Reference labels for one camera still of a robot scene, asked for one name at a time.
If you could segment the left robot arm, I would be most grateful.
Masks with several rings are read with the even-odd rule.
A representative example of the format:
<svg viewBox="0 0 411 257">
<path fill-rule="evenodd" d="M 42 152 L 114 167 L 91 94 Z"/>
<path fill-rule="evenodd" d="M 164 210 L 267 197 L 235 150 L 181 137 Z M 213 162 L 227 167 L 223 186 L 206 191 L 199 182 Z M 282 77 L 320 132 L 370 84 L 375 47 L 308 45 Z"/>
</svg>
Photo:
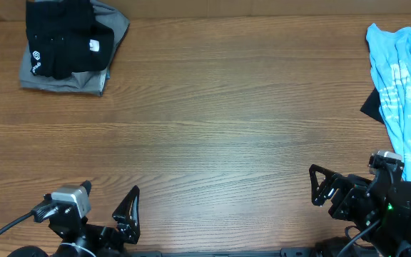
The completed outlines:
<svg viewBox="0 0 411 257">
<path fill-rule="evenodd" d="M 126 244 L 138 243 L 140 188 L 132 187 L 113 211 L 114 227 L 88 222 L 90 192 L 90 181 L 65 185 L 46 194 L 43 201 L 31 209 L 35 222 L 48 221 L 49 228 L 61 238 L 54 256 L 124 256 Z"/>
</svg>

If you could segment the black polo shirt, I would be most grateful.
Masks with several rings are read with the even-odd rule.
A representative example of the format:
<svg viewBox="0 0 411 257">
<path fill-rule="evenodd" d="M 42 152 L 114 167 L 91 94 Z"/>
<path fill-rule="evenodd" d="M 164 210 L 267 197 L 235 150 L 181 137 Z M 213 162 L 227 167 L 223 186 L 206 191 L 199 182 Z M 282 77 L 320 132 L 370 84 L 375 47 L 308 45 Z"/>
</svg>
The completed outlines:
<svg viewBox="0 0 411 257">
<path fill-rule="evenodd" d="M 27 1 L 26 35 L 34 76 L 65 79 L 110 63 L 114 32 L 89 0 Z"/>
</svg>

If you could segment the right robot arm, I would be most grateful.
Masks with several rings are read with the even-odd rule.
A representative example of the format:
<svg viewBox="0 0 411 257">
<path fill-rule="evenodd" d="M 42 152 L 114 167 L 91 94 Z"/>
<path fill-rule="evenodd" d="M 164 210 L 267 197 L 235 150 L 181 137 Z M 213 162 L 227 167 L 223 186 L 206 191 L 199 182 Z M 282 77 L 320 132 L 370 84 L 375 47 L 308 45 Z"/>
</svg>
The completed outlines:
<svg viewBox="0 0 411 257">
<path fill-rule="evenodd" d="M 402 179 L 405 165 L 394 154 L 374 153 L 368 166 L 374 173 L 372 180 L 311 165 L 312 203 L 321 206 L 331 201 L 330 216 L 350 221 L 358 229 L 339 256 L 350 254 L 359 239 L 382 256 L 411 256 L 411 182 Z"/>
</svg>

